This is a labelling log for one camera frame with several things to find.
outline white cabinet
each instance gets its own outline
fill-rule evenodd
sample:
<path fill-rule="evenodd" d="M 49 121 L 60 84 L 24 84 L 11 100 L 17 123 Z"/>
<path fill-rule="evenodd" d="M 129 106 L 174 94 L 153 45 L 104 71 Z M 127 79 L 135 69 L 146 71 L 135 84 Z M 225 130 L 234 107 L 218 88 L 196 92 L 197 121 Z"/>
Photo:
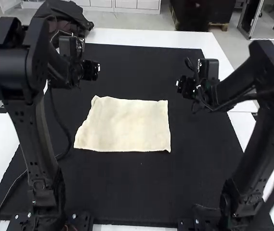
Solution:
<path fill-rule="evenodd" d="M 94 7 L 112 8 L 112 0 L 90 0 L 90 5 Z"/>
<path fill-rule="evenodd" d="M 117 8 L 137 8 L 137 0 L 115 0 Z"/>
<path fill-rule="evenodd" d="M 74 1 L 78 6 L 90 6 L 90 0 L 71 0 Z"/>
<path fill-rule="evenodd" d="M 84 11 L 160 14 L 161 0 L 72 0 Z M 21 3 L 23 9 L 38 9 L 43 1 L 0 0 L 3 12 Z"/>
<path fill-rule="evenodd" d="M 159 0 L 138 0 L 138 9 L 158 10 Z"/>

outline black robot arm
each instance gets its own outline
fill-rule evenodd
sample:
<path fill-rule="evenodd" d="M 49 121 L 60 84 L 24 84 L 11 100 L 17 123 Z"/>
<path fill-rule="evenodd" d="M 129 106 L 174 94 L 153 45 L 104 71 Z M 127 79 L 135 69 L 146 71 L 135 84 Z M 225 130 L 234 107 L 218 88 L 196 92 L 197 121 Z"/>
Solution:
<path fill-rule="evenodd" d="M 29 27 L 17 18 L 0 19 L 0 100 L 15 126 L 28 173 L 32 220 L 23 225 L 60 231 L 66 221 L 65 184 L 50 141 L 43 89 L 46 81 L 70 89 L 81 79 L 96 80 L 100 66 L 82 60 L 83 39 L 60 37 L 58 54 L 48 33 L 44 19 L 33 18 Z"/>
<path fill-rule="evenodd" d="M 223 81 L 218 60 L 202 59 L 186 65 L 191 76 L 177 81 L 178 92 L 199 109 L 228 111 L 237 103 L 257 100 L 260 109 L 254 131 L 233 175 L 226 180 L 220 199 L 219 230 L 265 230 L 258 224 L 274 205 L 274 189 L 266 203 L 263 190 L 274 170 L 274 45 L 254 41 L 250 57 Z"/>

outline cabinet drawer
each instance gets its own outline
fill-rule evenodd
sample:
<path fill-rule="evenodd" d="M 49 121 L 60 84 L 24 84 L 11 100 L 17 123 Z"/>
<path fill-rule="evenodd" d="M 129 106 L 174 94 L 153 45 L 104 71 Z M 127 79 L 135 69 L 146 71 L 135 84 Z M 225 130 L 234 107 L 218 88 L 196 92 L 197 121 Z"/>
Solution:
<path fill-rule="evenodd" d="M 144 0 L 138 0 L 137 4 L 138 9 L 148 9 L 148 10 L 158 10 L 159 8 L 159 1 L 144 1 Z"/>
<path fill-rule="evenodd" d="M 116 0 L 117 8 L 137 8 L 137 0 Z"/>
<path fill-rule="evenodd" d="M 90 0 L 91 6 L 112 7 L 112 0 Z"/>
<path fill-rule="evenodd" d="M 90 6 L 90 0 L 72 0 L 74 1 L 78 6 Z"/>

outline floor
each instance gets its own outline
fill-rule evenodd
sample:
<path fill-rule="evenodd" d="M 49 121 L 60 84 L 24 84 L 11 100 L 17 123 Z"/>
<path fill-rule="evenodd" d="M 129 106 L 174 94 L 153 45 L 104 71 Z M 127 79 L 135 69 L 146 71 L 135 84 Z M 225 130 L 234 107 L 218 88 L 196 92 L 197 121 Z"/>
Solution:
<path fill-rule="evenodd" d="M 84 12 L 84 15 L 88 20 L 95 23 L 95 27 L 173 31 L 175 28 L 168 5 L 168 0 L 162 0 L 160 15 L 109 12 Z M 14 9 L 5 16 L 18 17 L 23 24 L 29 24 L 34 13 L 35 10 Z M 227 32 L 222 32 L 217 27 L 210 29 L 234 69 L 239 67 L 249 56 L 248 45 L 251 43 L 236 28 L 239 17 L 240 12 L 233 13 Z M 263 17 L 258 20 L 256 34 L 258 31 L 262 31 L 261 28 L 269 27 L 268 25 L 272 23 L 270 20 L 271 18 L 268 15 L 263 14 Z"/>

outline black mat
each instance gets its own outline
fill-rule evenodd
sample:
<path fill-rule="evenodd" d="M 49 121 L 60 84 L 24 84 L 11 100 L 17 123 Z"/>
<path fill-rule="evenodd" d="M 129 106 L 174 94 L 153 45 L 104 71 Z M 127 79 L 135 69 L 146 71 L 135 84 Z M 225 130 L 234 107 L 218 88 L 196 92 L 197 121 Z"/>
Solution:
<path fill-rule="evenodd" d="M 67 209 L 88 210 L 97 223 L 176 226 L 191 215 L 193 203 L 217 207 L 222 185 L 234 171 L 242 150 L 227 113 L 191 114 L 191 102 L 176 93 L 176 80 L 187 73 L 184 58 L 196 63 L 201 50 L 86 45 L 86 57 L 101 64 L 97 82 L 81 89 L 55 90 L 61 118 L 75 135 L 86 119 L 91 99 L 168 100 L 172 152 L 98 153 L 72 150 L 60 162 Z M 48 94 L 46 116 L 56 154 L 66 138 L 54 121 Z M 17 150 L 0 184 L 0 202 L 25 169 Z M 24 180 L 0 213 L 0 219 L 29 208 Z"/>

